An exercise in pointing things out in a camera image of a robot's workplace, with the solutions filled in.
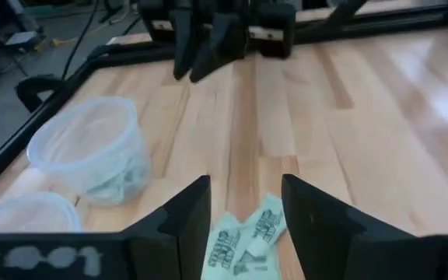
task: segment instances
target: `clear plastic cup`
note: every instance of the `clear plastic cup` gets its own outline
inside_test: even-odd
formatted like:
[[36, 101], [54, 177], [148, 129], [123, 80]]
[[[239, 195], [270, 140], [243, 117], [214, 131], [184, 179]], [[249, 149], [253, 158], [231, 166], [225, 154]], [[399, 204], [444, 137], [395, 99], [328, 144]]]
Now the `clear plastic cup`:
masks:
[[80, 232], [74, 205], [58, 194], [43, 192], [0, 204], [0, 233]]
[[150, 177], [135, 105], [120, 97], [96, 98], [53, 117], [30, 140], [27, 157], [101, 205], [134, 197]]

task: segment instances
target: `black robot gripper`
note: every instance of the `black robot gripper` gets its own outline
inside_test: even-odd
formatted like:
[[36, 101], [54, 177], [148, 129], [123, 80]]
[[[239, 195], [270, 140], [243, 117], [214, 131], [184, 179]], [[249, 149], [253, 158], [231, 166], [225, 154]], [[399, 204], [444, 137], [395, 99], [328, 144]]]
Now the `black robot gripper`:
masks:
[[198, 82], [250, 46], [264, 56], [287, 58], [293, 46], [294, 7], [245, 0], [140, 0], [138, 9], [151, 38], [175, 44], [174, 77]]
[[[119, 233], [0, 234], [0, 279], [200, 280], [210, 181]], [[448, 236], [412, 236], [293, 175], [282, 200], [306, 279], [448, 280]]]

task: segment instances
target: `wire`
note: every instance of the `wire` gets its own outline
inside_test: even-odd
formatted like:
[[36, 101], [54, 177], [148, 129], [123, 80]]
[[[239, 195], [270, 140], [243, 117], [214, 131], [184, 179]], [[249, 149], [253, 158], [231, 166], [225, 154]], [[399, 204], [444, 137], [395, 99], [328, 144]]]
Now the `wire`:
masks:
[[23, 55], [22, 57], [20, 57], [20, 58], [16, 58], [16, 61], [12, 61], [12, 62], [10, 62], [8, 66], [6, 66], [4, 69], [0, 70], [0, 75], [5, 74], [11, 67], [13, 67], [13, 66], [16, 65], [16, 62], [19, 62], [19, 63], [20, 63], [23, 59], [25, 59], [26, 57], [28, 57], [29, 54], [30, 54], [30, 53], [26, 53], [26, 54]]
[[74, 55], [75, 55], [77, 49], [79, 48], [79, 45], [81, 44], [82, 39], [84, 39], [84, 36], [86, 35], [87, 30], [89, 29], [89, 26], [93, 22], [94, 15], [96, 14], [99, 3], [100, 3], [100, 0], [95, 0], [94, 9], [91, 12], [91, 15], [89, 16], [87, 24], [86, 24], [86, 26], [84, 26], [84, 29], [82, 30], [81, 35], [79, 36], [79, 38], [77, 40], [77, 43], [75, 43], [75, 46], [72, 49], [72, 52], [68, 56], [67, 63], [65, 64], [65, 68], [63, 69], [63, 73], [61, 74], [61, 79], [65, 79], [67, 77], [67, 72], [68, 72], [68, 68], [70, 67], [70, 63], [72, 62], [72, 59], [74, 58]]
[[[129, 0], [125, 0], [124, 1], [124, 14], [120, 18], [111, 20], [107, 23], [104, 23], [104, 24], [98, 26], [96, 29], [89, 31], [86, 34], [86, 36], [93, 35], [94, 33], [100, 31], [101, 29], [103, 29], [106, 26], [111, 26], [111, 25], [122, 22], [125, 18], [127, 18], [127, 16], [129, 15], [130, 12], [131, 12], [131, 5], [129, 4]], [[53, 44], [53, 46], [57, 47], [61, 44], [68, 44], [68, 43], [74, 42], [77, 39], [78, 39], [78, 37], [74, 37], [74, 38], [67, 39], [67, 40], [59, 40], [59, 39], [54, 38], [51, 40], [51, 43]]]
[[127, 35], [129, 33], [129, 31], [131, 31], [132, 27], [136, 26], [136, 24], [139, 22], [139, 20], [141, 20], [141, 16], [138, 16], [137, 18], [135, 18], [131, 24], [129, 24], [128, 28], [126, 28], [124, 30], [124, 32], [122, 32], [121, 36]]
[[27, 74], [27, 71], [23, 68], [23, 66], [20, 64], [20, 61], [18, 61], [13, 54], [9, 54], [9, 57], [12, 59], [13, 63], [16, 65], [16, 67], [23, 73], [24, 76], [28, 77], [29, 74]]

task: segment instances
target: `floor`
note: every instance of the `floor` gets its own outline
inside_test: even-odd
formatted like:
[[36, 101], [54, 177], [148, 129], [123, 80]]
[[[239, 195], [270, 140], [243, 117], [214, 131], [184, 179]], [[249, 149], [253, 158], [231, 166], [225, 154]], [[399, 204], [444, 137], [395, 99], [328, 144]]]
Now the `floor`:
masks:
[[[59, 14], [55, 14], [54, 19], [41, 19], [38, 23], [44, 27], [45, 33], [49, 37], [60, 38], [62, 40], [76, 37], [79, 35], [82, 27], [86, 24], [88, 14], [85, 9], [79, 10], [82, 14], [61, 17]], [[97, 13], [91, 30], [94, 30], [99, 26], [97, 20], [103, 15], [103, 9]], [[68, 71], [69, 75], [72, 74], [77, 67], [79, 67], [86, 59], [90, 51], [98, 45], [105, 44], [111, 37], [120, 35], [125, 28], [134, 19], [134, 15], [128, 16], [124, 21], [113, 26], [107, 26], [101, 29], [99, 32], [87, 37], [78, 49], [71, 67]], [[131, 33], [139, 33], [145, 31], [142, 23], [139, 23]], [[61, 76], [65, 61], [68, 58], [73, 44], [65, 44], [60, 47], [49, 47], [43, 54], [32, 54], [25, 57], [21, 63], [28, 71], [29, 75], [38, 74], [54, 74]], [[10, 63], [7, 58], [2, 58], [2, 64]], [[19, 81], [24, 79], [25, 76], [13, 67], [6, 74], [0, 75], [0, 145], [8, 139], [17, 128], [19, 128], [23, 122], [29, 117], [30, 113], [20, 103], [16, 97], [14, 87]]]

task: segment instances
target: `wooden board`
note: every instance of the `wooden board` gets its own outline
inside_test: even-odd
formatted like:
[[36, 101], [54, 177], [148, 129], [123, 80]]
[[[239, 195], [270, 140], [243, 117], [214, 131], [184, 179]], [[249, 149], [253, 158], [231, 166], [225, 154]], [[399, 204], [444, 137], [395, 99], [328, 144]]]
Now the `wooden board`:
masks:
[[[297, 46], [285, 61], [253, 54], [196, 85], [172, 67], [101, 69], [65, 106], [134, 100], [153, 166], [136, 199], [90, 205], [22, 154], [0, 176], [0, 201], [56, 191], [85, 229], [116, 231], [210, 174], [212, 222], [225, 211], [243, 221], [294, 173], [410, 233], [448, 233], [448, 29]], [[303, 279], [288, 233], [278, 250], [283, 278]]]

